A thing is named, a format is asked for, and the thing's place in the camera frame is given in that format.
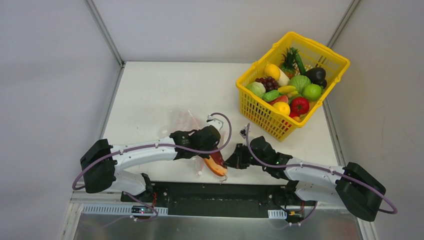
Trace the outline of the yellow toy lemon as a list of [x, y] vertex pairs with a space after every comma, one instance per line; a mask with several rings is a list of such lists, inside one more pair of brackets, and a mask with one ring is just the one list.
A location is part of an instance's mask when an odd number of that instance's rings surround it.
[[275, 64], [268, 63], [264, 67], [264, 74], [278, 81], [281, 77], [281, 69]]
[[278, 101], [272, 105], [277, 111], [282, 113], [283, 115], [289, 116], [291, 113], [290, 105], [283, 101]]

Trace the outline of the toy steak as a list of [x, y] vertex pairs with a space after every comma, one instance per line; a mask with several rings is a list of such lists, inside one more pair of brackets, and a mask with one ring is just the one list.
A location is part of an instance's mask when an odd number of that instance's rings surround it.
[[228, 172], [220, 151], [211, 153], [208, 157], [203, 158], [203, 161], [209, 170], [219, 177], [224, 177]]

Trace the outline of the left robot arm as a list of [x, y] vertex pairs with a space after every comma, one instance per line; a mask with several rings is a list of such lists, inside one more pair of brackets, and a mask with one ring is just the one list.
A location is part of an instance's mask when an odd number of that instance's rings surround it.
[[142, 145], [110, 145], [107, 139], [96, 141], [81, 157], [85, 191], [89, 194], [108, 189], [127, 192], [140, 202], [152, 198], [153, 189], [144, 176], [126, 170], [156, 161], [207, 157], [221, 139], [212, 125], [190, 131], [177, 130], [169, 136]]

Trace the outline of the clear zip top bag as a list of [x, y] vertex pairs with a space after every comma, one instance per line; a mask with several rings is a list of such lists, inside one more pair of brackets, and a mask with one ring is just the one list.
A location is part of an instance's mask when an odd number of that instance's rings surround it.
[[[201, 120], [200, 118], [194, 116], [189, 110], [185, 110], [182, 108], [175, 108], [171, 110], [167, 117], [168, 122], [165, 125], [161, 126], [157, 131], [157, 136], [159, 138], [164, 138], [175, 131], [199, 130], [206, 126], [204, 120]], [[197, 177], [210, 171], [204, 163], [204, 158], [200, 156], [194, 156], [190, 159], [183, 159], [182, 162], [184, 162], [185, 167], [190, 169]]]

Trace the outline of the toy orange fruit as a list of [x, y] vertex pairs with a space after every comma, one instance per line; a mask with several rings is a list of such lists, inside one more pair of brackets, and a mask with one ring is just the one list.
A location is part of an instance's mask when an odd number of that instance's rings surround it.
[[298, 123], [300, 123], [302, 121], [299, 116], [294, 116], [294, 117], [292, 117], [292, 119], [295, 120]]

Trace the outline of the toy cucumber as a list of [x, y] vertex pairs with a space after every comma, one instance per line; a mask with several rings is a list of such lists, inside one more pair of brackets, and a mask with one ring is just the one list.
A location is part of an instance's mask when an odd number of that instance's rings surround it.
[[294, 48], [294, 47], [291, 47], [290, 50], [291, 50], [291, 53], [294, 57], [294, 61], [297, 64], [300, 75], [304, 76], [306, 74], [306, 69], [304, 67], [302, 58], [299, 54], [299, 50], [297, 48]]

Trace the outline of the toy watermelon slice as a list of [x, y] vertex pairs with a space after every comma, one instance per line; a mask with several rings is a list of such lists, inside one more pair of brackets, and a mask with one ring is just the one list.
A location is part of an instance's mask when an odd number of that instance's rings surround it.
[[274, 99], [271, 102], [268, 102], [271, 106], [273, 106], [275, 103], [279, 103], [279, 102], [283, 102], [288, 104], [289, 103], [289, 98], [286, 95], [281, 95], [279, 97], [277, 97], [276, 99]]

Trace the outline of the yellow plastic basket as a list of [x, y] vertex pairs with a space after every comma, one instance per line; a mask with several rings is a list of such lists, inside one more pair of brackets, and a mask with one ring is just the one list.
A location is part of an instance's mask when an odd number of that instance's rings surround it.
[[293, 31], [236, 81], [240, 112], [282, 141], [320, 107], [350, 61]]

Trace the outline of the white toy radish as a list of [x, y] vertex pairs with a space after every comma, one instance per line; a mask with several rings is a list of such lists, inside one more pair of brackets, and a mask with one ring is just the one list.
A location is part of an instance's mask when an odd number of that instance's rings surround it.
[[290, 78], [281, 69], [279, 69], [279, 72], [280, 72], [280, 77], [277, 81], [279, 87], [287, 86], [290, 81]]

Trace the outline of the toy purple grapes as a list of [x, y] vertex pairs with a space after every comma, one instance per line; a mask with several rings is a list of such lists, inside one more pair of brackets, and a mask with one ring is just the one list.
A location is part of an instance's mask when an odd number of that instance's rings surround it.
[[261, 83], [265, 87], [266, 93], [279, 88], [278, 82], [271, 76], [256, 78], [255, 81]]

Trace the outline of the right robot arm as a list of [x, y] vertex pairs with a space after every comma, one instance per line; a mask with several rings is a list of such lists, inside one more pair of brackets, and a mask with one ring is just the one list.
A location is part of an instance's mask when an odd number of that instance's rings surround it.
[[380, 210], [386, 188], [357, 163], [326, 166], [303, 161], [274, 150], [264, 137], [238, 143], [224, 166], [246, 169], [260, 166], [276, 179], [287, 181], [284, 200], [290, 205], [300, 201], [325, 202], [345, 207], [355, 217], [373, 222]]

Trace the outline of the toy pineapple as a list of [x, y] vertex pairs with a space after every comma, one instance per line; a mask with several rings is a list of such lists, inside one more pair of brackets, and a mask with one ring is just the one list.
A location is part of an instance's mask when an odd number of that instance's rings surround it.
[[283, 60], [280, 65], [282, 72], [291, 79], [296, 74], [296, 54], [298, 50], [295, 48], [287, 48], [285, 53], [283, 53]]

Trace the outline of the small green toy vegetable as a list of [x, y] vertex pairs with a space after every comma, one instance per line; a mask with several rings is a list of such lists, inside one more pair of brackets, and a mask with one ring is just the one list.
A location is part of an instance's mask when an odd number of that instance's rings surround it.
[[279, 91], [277, 89], [273, 89], [271, 91], [268, 91], [266, 93], [263, 94], [262, 99], [269, 103], [274, 101], [275, 99], [279, 98], [281, 95], [279, 93]]

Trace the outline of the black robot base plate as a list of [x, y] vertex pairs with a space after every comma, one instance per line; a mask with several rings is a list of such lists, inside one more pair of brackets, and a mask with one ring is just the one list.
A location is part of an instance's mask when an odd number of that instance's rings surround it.
[[135, 198], [167, 209], [169, 216], [268, 218], [269, 211], [312, 207], [285, 185], [149, 181]]

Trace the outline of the pale green toy cabbage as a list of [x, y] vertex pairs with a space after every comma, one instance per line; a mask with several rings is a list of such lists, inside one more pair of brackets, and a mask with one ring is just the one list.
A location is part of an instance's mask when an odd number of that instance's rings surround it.
[[255, 96], [260, 99], [263, 98], [263, 95], [266, 93], [266, 88], [261, 82], [252, 82], [246, 86], [246, 89], [251, 91]]

